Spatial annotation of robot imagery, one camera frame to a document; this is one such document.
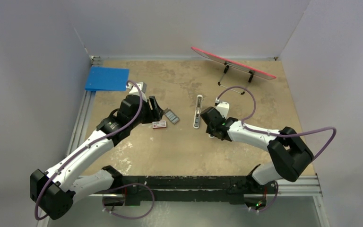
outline table surface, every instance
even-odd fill
[[[254,77],[248,89],[257,100],[257,111],[246,123],[267,129],[285,126],[301,132],[300,122],[279,61],[238,61],[277,76],[274,80]],[[210,139],[201,121],[194,129],[197,95],[203,95],[203,109],[213,106],[224,90],[217,85],[224,66],[213,61],[105,61],[104,67],[130,69],[129,79],[147,83],[147,96],[154,95],[162,109],[170,108],[180,121],[173,125],[166,117],[166,129],[139,125],[129,137],[97,159],[83,175],[111,165],[124,175],[246,175],[259,163],[271,161],[267,152],[239,142]],[[246,86],[249,74],[230,68],[222,84]],[[119,108],[127,92],[96,93],[87,136],[108,114]],[[230,104],[228,116],[241,119],[253,108],[249,94],[226,92],[221,100]],[[314,175],[312,165],[303,175]]]

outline wall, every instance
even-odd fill
[[[310,0],[64,0],[91,55],[279,56]]]
[[[303,129],[337,127],[314,163],[331,225],[363,226],[363,1],[312,0],[280,59]]]
[[[0,0],[0,226],[35,226],[29,176],[65,155],[89,57],[58,0]]]

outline purple cable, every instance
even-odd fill
[[[255,110],[257,109],[257,101],[255,100],[254,98],[254,95],[248,90],[246,89],[245,87],[241,87],[241,86],[232,86],[232,87],[229,87],[228,89],[224,90],[222,93],[220,93],[220,95],[218,96],[218,99],[220,99],[220,97],[228,90],[232,89],[232,88],[240,88],[240,89],[243,89],[245,90],[246,92],[248,92],[248,94],[250,94],[252,100],[254,101],[254,108],[252,110],[252,113],[246,117],[246,118],[243,118],[242,119],[242,126],[247,129],[248,131],[251,131],[251,132],[256,132],[256,133],[261,133],[261,134],[264,134],[264,135],[271,135],[271,136],[276,136],[276,137],[281,137],[281,138],[291,138],[291,137],[299,137],[299,136],[307,136],[307,135],[311,135],[311,134],[315,134],[315,133],[318,133],[318,132],[322,132],[322,131],[327,131],[327,130],[332,130],[333,133],[332,135],[330,136],[329,140],[325,143],[325,145],[319,150],[319,152],[314,156],[314,159],[312,161],[314,161],[316,158],[319,157],[319,155],[322,154],[322,152],[326,149],[326,147],[332,142],[332,140],[334,139],[334,137],[336,136],[336,128],[335,127],[324,127],[324,128],[320,128],[320,129],[315,129],[315,130],[311,130],[311,131],[306,131],[306,132],[302,132],[302,133],[297,133],[297,134],[291,134],[291,135],[280,135],[280,134],[276,134],[276,133],[272,133],[272,132],[267,132],[267,131],[261,131],[261,130],[256,130],[256,129],[251,129],[247,126],[244,125],[244,121],[251,118],[254,113],[255,113]]]
[[[141,90],[140,88],[138,87],[137,83],[132,81],[132,80],[128,80],[126,85],[128,83],[131,83],[133,84],[137,90],[138,90],[138,94],[140,95],[140,103],[139,103],[139,106],[138,106],[138,110],[136,112],[136,115],[134,115],[134,117],[127,123],[125,124],[123,127],[121,127],[120,129],[114,131],[114,132],[111,132],[105,136],[102,136],[100,138],[97,138],[96,140],[93,140],[91,143],[89,143],[88,145],[91,147],[92,145],[94,145],[95,143],[103,140],[103,139],[106,139],[108,137],[111,137],[119,132],[121,132],[122,130],[124,130],[125,128],[129,127],[138,117],[138,115],[140,114],[141,112],[141,108],[143,106],[143,99],[142,99],[142,93],[141,93]],[[38,194],[38,197],[37,197],[37,201],[35,202],[35,208],[34,208],[34,217],[35,219],[37,219],[38,221],[46,218],[48,216],[48,214],[44,215],[43,217],[39,217],[38,216],[38,207],[40,205],[40,202],[41,202],[41,198],[42,198],[42,195],[45,193],[46,189],[48,188],[48,185],[52,182],[53,179],[55,179],[55,177],[58,175],[57,173],[59,173],[61,170],[63,170],[74,158],[76,158],[78,155],[80,155],[83,151],[85,151],[88,147],[87,146],[84,146],[83,148],[81,148],[79,151],[77,151],[73,156],[71,156],[66,162],[64,162],[59,168],[58,168],[58,171],[55,172],[49,179],[48,181],[45,183],[45,185],[43,186],[43,188],[41,189],[40,193]]]
[[[104,210],[106,212],[108,212],[109,214],[115,215],[115,216],[120,217],[120,218],[129,219],[129,220],[136,220],[136,219],[140,219],[140,218],[143,218],[143,217],[147,216],[152,211],[152,209],[154,208],[155,197],[154,197],[154,192],[148,186],[146,186],[145,184],[142,184],[142,183],[130,183],[130,184],[127,184],[127,185],[123,185],[121,187],[118,187],[118,188],[112,188],[112,189],[109,189],[109,190],[106,190],[106,191],[102,191],[102,192],[112,192],[112,191],[116,191],[118,189],[122,189],[122,188],[125,188],[125,187],[132,186],[132,185],[140,185],[140,186],[146,187],[148,189],[149,193],[151,193],[151,196],[152,196],[152,205],[151,205],[151,207],[149,208],[149,210],[145,214],[143,214],[141,216],[138,216],[138,217],[128,217],[128,216],[124,216],[124,215],[121,215],[121,214],[117,214],[117,213],[111,212],[111,211],[109,211],[105,207],[104,197],[103,197],[102,198],[102,206],[104,207]]]

